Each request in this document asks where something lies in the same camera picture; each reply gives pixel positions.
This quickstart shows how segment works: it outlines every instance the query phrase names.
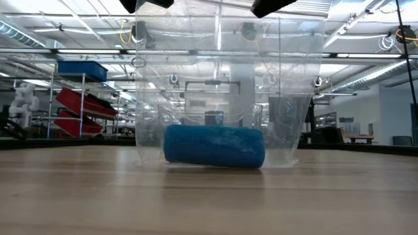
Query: transparent plastic bag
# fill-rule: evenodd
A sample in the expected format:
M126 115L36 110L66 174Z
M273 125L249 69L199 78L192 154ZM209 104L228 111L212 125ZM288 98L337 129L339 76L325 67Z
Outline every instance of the transparent plastic bag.
M164 140L172 125L257 130L263 167L297 162L326 19L274 13L258 19L232 2L248 4L182 0L169 9L141 3L137 10L136 139L142 164L169 165ZM192 149L198 143L188 144Z

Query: wooden table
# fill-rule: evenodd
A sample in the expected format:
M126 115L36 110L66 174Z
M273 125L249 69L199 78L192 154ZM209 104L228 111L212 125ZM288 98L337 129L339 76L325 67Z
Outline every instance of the wooden table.
M0 234L416 234L418 158L298 150L294 168L143 168L136 148L0 151Z
M350 139L352 144L355 144L356 140L366 140L367 144L372 144L372 140L374 139L374 136L361 135L361 134L351 134L351 135L345 135L343 138Z

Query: chair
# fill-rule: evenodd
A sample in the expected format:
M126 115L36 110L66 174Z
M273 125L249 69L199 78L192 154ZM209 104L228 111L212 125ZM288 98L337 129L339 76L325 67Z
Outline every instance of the chair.
M410 136L392 136L392 141L394 146L413 146Z

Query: blue towel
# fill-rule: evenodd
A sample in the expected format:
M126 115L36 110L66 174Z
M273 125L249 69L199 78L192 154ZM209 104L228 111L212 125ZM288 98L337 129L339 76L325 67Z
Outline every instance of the blue towel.
M265 159L263 133L236 127L170 125L163 151L171 163L259 168Z

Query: white robot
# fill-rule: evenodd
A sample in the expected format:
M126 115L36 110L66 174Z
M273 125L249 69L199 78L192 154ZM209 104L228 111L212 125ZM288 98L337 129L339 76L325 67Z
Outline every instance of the white robot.
M17 119L16 116L22 114L22 118L15 121L22 128L30 126L32 112L39 109L39 99L38 97L33 96L35 87L35 84L20 84L20 87L16 88L16 97L8 109L9 116L12 119ZM21 102L24 102L24 104L22 107L18 107Z

